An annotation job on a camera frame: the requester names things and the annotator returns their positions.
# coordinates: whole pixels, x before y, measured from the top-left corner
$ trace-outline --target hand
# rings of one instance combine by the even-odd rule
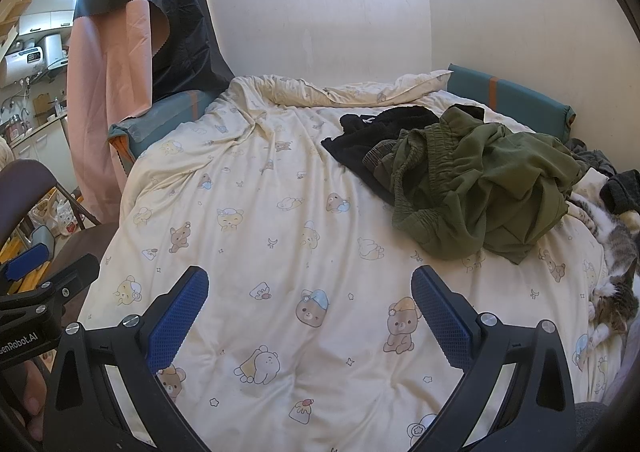
[[[34,440],[42,441],[42,421],[44,402],[47,397],[47,384],[45,384],[40,370],[31,360],[27,360],[24,366],[27,369],[27,383],[24,388],[22,405],[33,416],[27,425],[27,430]],[[14,412],[18,420],[24,425],[22,416],[17,411]]]

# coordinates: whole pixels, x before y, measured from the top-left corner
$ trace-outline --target metal screw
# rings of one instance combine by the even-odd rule
[[[545,330],[547,333],[553,333],[556,330],[556,325],[550,320],[543,320],[542,329]]]
[[[65,332],[67,335],[75,335],[76,333],[78,333],[79,329],[80,324],[78,322],[72,322],[66,327]]]
[[[133,327],[140,322],[140,317],[138,315],[127,315],[122,319],[122,325],[125,327]]]
[[[480,316],[480,321],[485,326],[495,326],[498,323],[498,319],[493,313],[482,313]]]

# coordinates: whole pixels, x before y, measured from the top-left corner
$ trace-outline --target bed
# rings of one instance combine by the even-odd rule
[[[391,207],[321,147],[341,134],[346,112],[399,104],[437,115],[478,105],[486,122],[530,131],[445,91],[448,76],[331,89],[234,79],[201,118],[133,165],[120,228],[80,321],[92,329],[142,313],[188,266],[200,266],[209,297],[159,378],[209,447],[407,450],[461,377],[410,297],[412,272],[429,264],[478,312],[514,325],[554,321],[575,402],[602,400],[622,345],[613,338],[587,356],[588,292],[606,272],[579,219],[564,216],[518,266],[484,250],[441,261],[394,230]],[[409,340],[394,338],[400,316]],[[470,440],[487,432],[510,372],[503,369]],[[117,371],[110,375],[132,431],[149,440]]]

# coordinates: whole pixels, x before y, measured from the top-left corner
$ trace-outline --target white cabinet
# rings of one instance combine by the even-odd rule
[[[78,186],[71,151],[62,129],[62,121],[50,122],[42,129],[18,143],[14,149],[16,158],[37,159],[56,177],[69,192]]]
[[[60,12],[51,13],[51,29],[68,28],[74,22],[73,10],[62,10]]]
[[[51,12],[42,14],[28,14],[20,16],[18,22],[18,35],[28,36],[36,32],[51,29]]]

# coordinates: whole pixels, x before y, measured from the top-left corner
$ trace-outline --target chair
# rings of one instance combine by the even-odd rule
[[[68,199],[80,230],[69,237],[60,253],[51,261],[41,282],[85,254],[93,254],[100,261],[118,229],[117,223],[100,223],[56,181],[42,163],[36,159],[17,159],[0,171],[0,241],[7,241],[31,208],[53,187]],[[85,228],[80,214],[84,214],[95,226]],[[88,288],[66,304],[63,327],[78,319],[87,292]]]

